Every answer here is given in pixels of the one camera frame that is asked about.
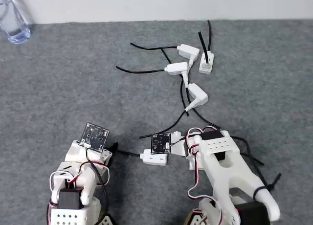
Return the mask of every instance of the black circuit board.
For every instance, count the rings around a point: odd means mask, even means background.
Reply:
[[[151,138],[151,154],[171,152],[171,133],[153,135]]]
[[[79,145],[102,153],[109,132],[109,130],[103,127],[87,123]]]

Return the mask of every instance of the black cable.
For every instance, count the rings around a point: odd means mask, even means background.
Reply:
[[[205,61],[206,61],[206,63],[209,63],[209,57],[207,56],[207,51],[206,51],[205,43],[204,43],[201,32],[198,32],[198,35],[199,35],[200,42],[201,42],[201,45],[202,45],[202,48],[203,48],[203,51],[205,54]]]
[[[167,59],[168,63],[172,63],[172,61],[170,60],[170,58],[168,58],[167,54],[165,53],[165,51],[163,49],[161,49],[163,55],[165,56],[165,58]],[[183,90],[183,83],[184,83],[184,80],[182,78],[182,75],[179,75],[181,77],[181,83],[180,83],[180,98],[181,98],[181,102],[182,102],[182,105],[184,106],[184,109],[186,109],[186,104],[185,104],[185,100],[184,100],[184,96],[182,94],[182,90]]]
[[[183,88],[183,85],[184,85],[184,79],[182,79],[182,80],[181,80],[181,83],[180,83],[180,98],[181,98],[182,105],[184,106],[184,109],[186,109],[186,104],[185,104],[184,96],[183,96],[183,94],[182,94],[182,90],[184,89],[184,88]]]
[[[207,46],[207,50],[211,50],[212,26],[210,21],[207,21],[207,24],[209,25],[209,45]]]
[[[245,145],[246,145],[246,151],[248,152],[249,157],[252,158],[251,149],[250,149],[250,145],[249,145],[248,141],[245,138],[241,138],[241,137],[237,137],[237,136],[231,136],[231,137],[233,139],[237,139],[237,140],[240,140],[240,141],[244,142]],[[255,162],[253,160],[251,161],[251,163],[252,163],[253,167],[255,168],[258,176],[260,177],[262,183],[265,185],[265,187],[268,187],[268,182],[265,180],[265,178],[264,178],[261,170],[259,169],[259,167],[255,164]]]
[[[100,184],[101,184],[101,188],[102,188],[102,192],[103,192],[103,195],[105,196],[105,201],[106,201],[106,206],[104,208],[104,213],[102,214],[102,216],[99,218],[98,222],[96,222],[94,225],[99,225],[100,223],[102,223],[102,221],[104,220],[105,216],[107,215],[108,213],[108,209],[109,209],[109,197],[108,197],[108,194],[106,192],[106,187],[103,183],[103,180],[101,178],[101,175],[99,174],[98,170],[97,170],[97,167],[93,164],[93,162],[89,159],[88,157],[88,148],[86,148],[86,158],[88,160],[88,162],[90,163],[91,167],[93,168],[94,172],[96,173],[99,181],[100,181]]]
[[[144,47],[144,46],[136,45],[135,43],[131,43],[131,45],[139,49],[143,49],[143,50],[160,50],[160,49],[167,49],[167,48],[177,48],[176,45],[167,45],[167,46],[159,46],[159,47]]]
[[[128,73],[136,73],[136,74],[144,74],[144,73],[153,73],[153,72],[162,72],[164,69],[157,69],[157,70],[149,70],[149,71],[131,71],[131,70],[126,70],[123,69],[119,66],[115,66],[117,69],[123,71],[123,72],[128,72]]]
[[[250,158],[250,156],[249,156],[247,153],[240,153],[240,155],[243,155],[243,156],[245,156],[245,157]],[[258,162],[260,165],[265,165],[263,162],[261,162],[260,160],[258,160],[258,159],[255,158],[255,157],[252,157],[252,159],[253,159],[254,161]]]
[[[163,132],[168,131],[169,129],[171,129],[171,128],[173,128],[174,126],[177,125],[177,123],[179,122],[179,120],[181,119],[181,117],[182,117],[185,113],[186,113],[186,110],[184,110],[184,111],[181,113],[181,115],[179,116],[179,118],[177,119],[177,121],[176,121],[173,125],[171,125],[169,128],[167,128],[167,129],[165,129],[165,130],[163,130],[163,131],[154,133],[154,134],[140,136],[139,138],[147,138],[147,137],[151,137],[151,136],[153,136],[153,135],[157,135],[157,134],[160,134],[160,133],[163,133]]]
[[[165,51],[163,49],[161,49],[161,51],[162,51],[163,55],[165,56],[165,58],[167,59],[168,63],[171,64],[172,62],[171,62],[170,58],[168,58],[168,56],[165,53]]]
[[[242,141],[242,142],[245,143],[245,145],[246,145],[246,150],[247,150],[247,152],[248,152],[248,155],[249,155],[250,159],[252,159],[253,156],[252,156],[252,154],[251,154],[251,149],[250,149],[250,146],[249,146],[248,141],[247,141],[246,139],[244,139],[244,138],[237,137],[237,136],[231,136],[231,137],[232,137],[233,139],[237,139],[237,140],[240,140],[240,141]],[[262,183],[264,184],[265,188],[266,188],[268,191],[274,190],[275,185],[276,185],[276,183],[280,180],[282,174],[279,173],[279,174],[276,176],[274,182],[271,183],[271,184],[268,184],[267,181],[265,180],[265,178],[264,178],[262,172],[260,171],[259,167],[255,164],[255,162],[254,162],[253,160],[251,160],[251,163],[252,163],[253,167],[255,168],[255,170],[257,171],[257,174],[259,175],[259,178],[261,179],[261,181],[262,181]],[[258,192],[259,190],[261,190],[261,189],[264,189],[264,187],[263,187],[263,186],[262,186],[262,187],[259,187],[259,188],[257,188],[257,189],[254,191],[253,198],[255,198],[257,192]]]
[[[186,93],[187,93],[188,102],[191,103],[190,94],[189,94],[188,88],[186,88]],[[212,123],[212,122],[206,120],[203,116],[201,116],[200,113],[198,113],[198,111],[197,111],[196,109],[192,109],[192,110],[195,112],[195,114],[196,114],[202,121],[206,122],[206,123],[207,123],[208,125],[210,125],[210,126],[214,126],[215,128],[220,129],[220,127],[219,127],[218,125],[215,125],[214,123]]]
[[[140,154],[127,152],[127,151],[120,150],[120,149],[117,149],[117,152],[118,152],[118,153],[121,153],[121,154],[124,154],[124,155],[137,157],[137,158],[140,157]]]

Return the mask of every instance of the plastic bottle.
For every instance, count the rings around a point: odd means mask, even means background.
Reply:
[[[12,0],[0,0],[0,29],[14,44],[21,44],[30,37],[30,30]]]

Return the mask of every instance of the cable connector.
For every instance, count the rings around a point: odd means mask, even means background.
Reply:
[[[143,163],[149,165],[162,165],[165,166],[167,163],[167,154],[151,154],[151,149],[143,150],[143,153],[140,154],[140,159]]]
[[[185,87],[188,87],[188,72],[189,67],[187,62],[181,62],[181,63],[174,63],[169,64],[165,69],[165,71],[168,72],[170,75],[182,75],[182,78],[184,80]]]
[[[206,62],[205,53],[202,53],[199,72],[210,74],[212,72],[212,66],[214,61],[214,54],[211,51],[207,51],[208,62]]]
[[[180,56],[189,59],[188,65],[191,68],[191,66],[194,64],[194,62],[197,60],[200,50],[198,48],[181,44],[177,46],[177,50]]]
[[[187,112],[197,106],[205,104],[208,101],[207,94],[195,83],[190,83],[188,90],[194,100],[185,109]]]

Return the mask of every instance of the gray carpet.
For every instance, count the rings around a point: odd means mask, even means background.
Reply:
[[[191,81],[209,94],[198,108],[210,121],[245,137],[266,166],[281,208],[277,225],[313,224],[313,21],[213,21],[211,75]],[[140,153],[150,140],[138,136],[170,126],[182,112],[180,78],[163,72],[135,75],[128,69],[167,65],[146,46],[207,43],[203,22],[109,22],[35,25],[29,42],[0,38],[0,223],[45,223],[48,177],[64,159],[86,122],[111,130],[109,142]],[[174,62],[185,61],[175,49]],[[175,130],[204,127],[194,113]],[[194,173],[169,156],[149,166],[116,155],[108,186],[110,213],[120,225],[177,225],[198,202],[188,199]],[[212,192],[205,174],[195,193]]]

